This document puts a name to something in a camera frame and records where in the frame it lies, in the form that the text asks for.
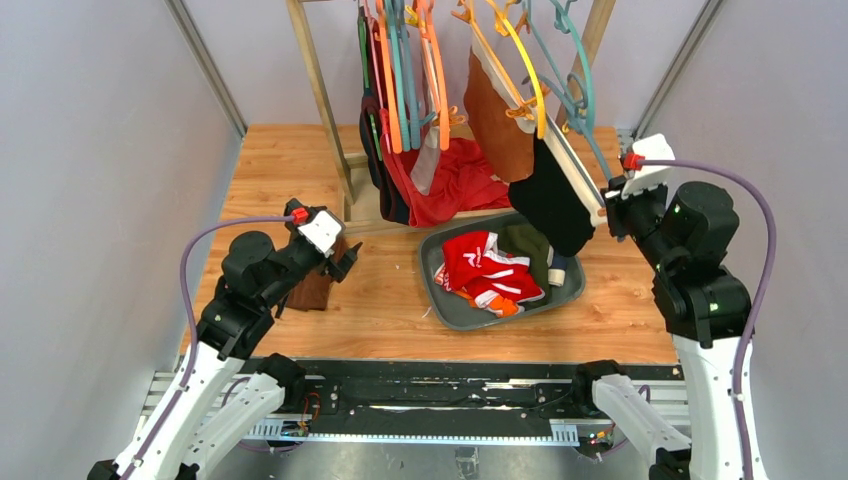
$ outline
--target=red and white jersey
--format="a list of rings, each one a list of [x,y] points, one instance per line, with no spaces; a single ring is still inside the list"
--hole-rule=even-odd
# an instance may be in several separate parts
[[[448,291],[465,290],[480,308],[502,296],[515,303],[545,296],[530,275],[530,259],[506,257],[497,250],[498,235],[470,232],[442,245],[445,263],[437,272],[437,283]]]

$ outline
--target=teal hanger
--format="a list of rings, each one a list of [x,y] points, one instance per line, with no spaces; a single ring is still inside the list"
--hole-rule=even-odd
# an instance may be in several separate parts
[[[408,152],[410,150],[410,138],[409,138],[409,120],[407,119],[406,113],[406,101],[404,96],[404,75],[403,73],[403,59],[401,56],[401,48],[400,48],[400,39],[402,36],[400,31],[400,26],[398,25],[398,18],[402,18],[395,12],[394,0],[386,0],[386,30],[389,33],[389,40],[391,41],[391,51],[392,51],[392,65],[394,66],[394,74],[395,74],[395,89],[397,91],[397,109],[398,109],[398,122],[400,123],[400,138],[401,143],[403,144],[403,151]],[[414,102],[416,109],[416,118],[417,118],[417,102]]]
[[[412,69],[412,52],[409,49],[409,27],[403,18],[403,0],[389,0],[395,2],[394,11],[397,14],[397,22],[403,28],[399,29],[401,55],[403,57],[403,77],[406,81],[406,106],[409,108],[409,136],[411,147],[415,150],[421,148],[421,126],[418,120],[418,97],[415,88],[415,71]]]
[[[554,72],[554,76],[557,79],[557,83],[554,83],[551,79],[544,75],[538,75],[539,81],[544,83],[551,89],[551,92],[557,97],[557,99],[562,103],[563,108],[565,110],[566,119],[568,121],[568,125],[580,135],[586,137],[586,141],[589,143],[589,147],[592,149],[592,153],[595,154],[595,158],[598,160],[598,164],[601,166],[601,170],[604,172],[604,176],[607,180],[613,177],[612,172],[610,171],[609,165],[607,164],[606,159],[604,158],[603,153],[601,152],[600,147],[598,146],[598,142],[595,141],[594,129],[595,129],[595,91],[592,86],[592,72],[589,69],[589,58],[586,55],[586,50],[583,47],[583,41],[580,39],[580,35],[577,33],[577,29],[574,27],[574,23],[568,17],[568,10],[571,7],[571,4],[576,2],[577,0],[566,0],[565,5],[560,5],[558,0],[550,0],[551,3],[554,4],[556,8],[556,14],[554,17],[554,27],[560,32],[571,35],[574,40],[574,44],[577,47],[577,55],[580,57],[580,63],[583,65],[583,74],[585,76],[585,81],[583,78],[580,78],[579,75],[574,72],[569,72],[569,74],[563,79],[562,74],[557,67],[556,61],[545,45],[542,36],[539,34],[538,29],[533,24],[533,15],[532,15],[532,0],[521,0],[521,4],[524,8],[525,13],[525,21],[530,31],[533,33],[533,36],[536,38],[536,42],[539,44],[539,47],[542,49],[542,53],[545,55],[548,63],[551,65],[551,69]],[[578,89],[580,90],[580,99],[575,100],[571,96],[571,92],[568,89],[568,82],[574,81],[577,83]]]

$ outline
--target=wooden clothes rack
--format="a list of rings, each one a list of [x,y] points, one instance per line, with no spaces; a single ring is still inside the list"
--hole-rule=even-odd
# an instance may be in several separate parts
[[[312,38],[312,32],[309,29],[306,11],[303,8],[304,3],[324,1],[334,0],[286,0],[286,5],[289,10],[292,28],[294,29],[294,34],[300,47],[300,53],[306,64],[306,72],[309,76],[309,83],[312,86],[312,94],[315,96],[315,105],[318,107],[321,123],[324,126],[324,132],[327,136],[327,143],[330,145],[333,163],[339,176],[339,184],[341,185],[339,190],[340,206],[343,215],[342,221],[346,225],[346,232],[349,234],[363,234],[412,230],[412,227],[389,222],[380,217],[380,194],[377,188],[371,183],[367,156],[362,151],[346,153],[342,149],[342,144],[339,140],[339,130],[336,126],[336,120],[333,117],[333,110],[330,107],[327,87],[324,84],[324,77],[318,62],[318,54],[315,51],[315,42]],[[597,54],[614,5],[615,0],[593,0],[592,9],[583,33],[583,44],[586,47],[590,64]],[[579,58],[575,59],[574,65],[575,71],[582,72]],[[557,123],[560,125],[562,124],[562,118],[564,118],[564,109],[560,108],[557,114]],[[454,137],[473,138],[467,126],[452,127],[451,134]],[[500,208],[459,212],[454,217],[454,220],[493,215],[509,210]]]

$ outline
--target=wooden post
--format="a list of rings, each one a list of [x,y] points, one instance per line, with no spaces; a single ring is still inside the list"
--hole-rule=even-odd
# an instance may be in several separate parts
[[[613,7],[615,7],[615,0],[594,0],[592,2],[592,9],[589,10],[589,18],[586,20],[586,28],[583,29],[582,37],[589,67],[595,63],[595,55],[598,54],[598,48],[601,46],[601,40],[604,38],[609,18],[612,16]],[[574,59],[571,71],[583,75],[583,64],[580,62],[579,55]],[[569,82],[568,90],[575,99],[580,95],[580,89],[576,82]],[[562,106],[557,111],[556,122],[559,126],[565,123],[565,108]]]
[[[309,22],[306,12],[303,10],[301,1],[309,0],[286,0],[289,9],[294,35],[300,46],[300,54],[306,64],[306,72],[309,74],[309,83],[312,85],[312,94],[315,95],[315,105],[321,114],[321,123],[330,144],[330,153],[336,164],[336,171],[341,181],[342,193],[345,201],[352,205],[355,201],[353,185],[350,181],[350,165],[345,159],[342,144],[339,141],[339,131],[336,128],[336,120],[333,118],[333,110],[330,108],[330,99],[327,96],[327,87],[324,85],[324,77],[321,74],[321,66],[318,64],[318,54],[315,52],[315,43],[312,41],[312,32],[309,30]]]

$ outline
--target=red cloth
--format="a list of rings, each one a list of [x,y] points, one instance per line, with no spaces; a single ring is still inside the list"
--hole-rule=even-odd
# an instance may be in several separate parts
[[[515,303],[544,298],[530,275],[530,259],[508,258],[497,251],[498,234],[470,232],[442,245],[445,256],[442,287],[465,290],[481,308],[502,296]]]
[[[409,205],[410,226],[432,227],[449,221],[457,212],[510,206],[509,187],[492,180],[494,171],[483,157],[480,146],[463,138],[452,138],[448,149],[441,152],[430,194],[423,195],[409,177],[418,159],[418,150],[393,153],[389,148],[385,109],[380,110],[380,120],[383,124],[380,137],[383,161],[401,197]]]

